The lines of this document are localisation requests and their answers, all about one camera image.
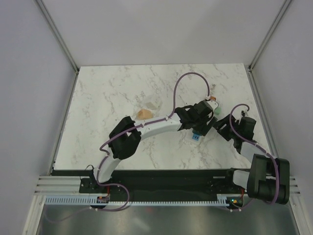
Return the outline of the green cube plug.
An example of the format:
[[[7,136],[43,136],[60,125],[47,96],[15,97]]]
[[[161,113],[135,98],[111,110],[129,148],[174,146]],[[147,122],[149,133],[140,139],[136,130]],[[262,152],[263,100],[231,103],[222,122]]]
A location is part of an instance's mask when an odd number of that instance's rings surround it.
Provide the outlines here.
[[[221,113],[221,107],[219,106],[214,110],[214,115],[218,116],[220,113]]]

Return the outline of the white power strip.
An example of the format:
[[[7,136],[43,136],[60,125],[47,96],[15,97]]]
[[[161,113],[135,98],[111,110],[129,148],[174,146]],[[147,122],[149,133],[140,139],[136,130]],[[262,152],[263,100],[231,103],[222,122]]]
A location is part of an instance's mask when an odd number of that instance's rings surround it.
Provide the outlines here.
[[[186,140],[194,146],[198,146],[202,140],[202,135],[194,129],[191,129],[189,134],[186,136]]]

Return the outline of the beige cube plug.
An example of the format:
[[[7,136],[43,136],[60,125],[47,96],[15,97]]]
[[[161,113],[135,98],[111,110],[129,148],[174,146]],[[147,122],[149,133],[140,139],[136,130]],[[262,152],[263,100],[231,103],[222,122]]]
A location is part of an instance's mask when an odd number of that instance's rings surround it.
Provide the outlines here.
[[[137,115],[136,115],[138,120],[147,120],[147,119],[152,119],[153,118],[153,113],[150,110],[147,109],[141,109]]]

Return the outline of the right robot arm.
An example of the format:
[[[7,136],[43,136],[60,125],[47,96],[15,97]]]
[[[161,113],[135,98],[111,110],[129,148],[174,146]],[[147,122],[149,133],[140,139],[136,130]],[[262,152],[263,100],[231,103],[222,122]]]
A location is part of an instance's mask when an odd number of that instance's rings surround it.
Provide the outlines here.
[[[271,158],[267,152],[258,148],[253,139],[256,120],[251,117],[227,115],[213,127],[226,140],[233,140],[236,151],[245,157],[251,167],[249,173],[235,170],[233,176],[224,180],[224,187],[234,193],[241,187],[247,190],[250,198],[271,203],[286,204],[290,197],[290,163],[286,159]]]

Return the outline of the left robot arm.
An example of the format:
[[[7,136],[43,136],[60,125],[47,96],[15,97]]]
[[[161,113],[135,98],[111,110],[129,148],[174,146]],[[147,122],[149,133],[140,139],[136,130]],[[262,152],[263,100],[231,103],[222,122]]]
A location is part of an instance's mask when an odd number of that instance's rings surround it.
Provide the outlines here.
[[[105,191],[107,182],[119,163],[131,157],[139,143],[146,138],[189,129],[205,136],[216,121],[214,114],[218,107],[218,102],[211,99],[178,107],[169,116],[140,121],[134,121],[130,116],[124,117],[109,134],[109,139],[100,146],[100,151],[107,155],[94,171],[95,177],[92,178],[90,187],[96,192]]]

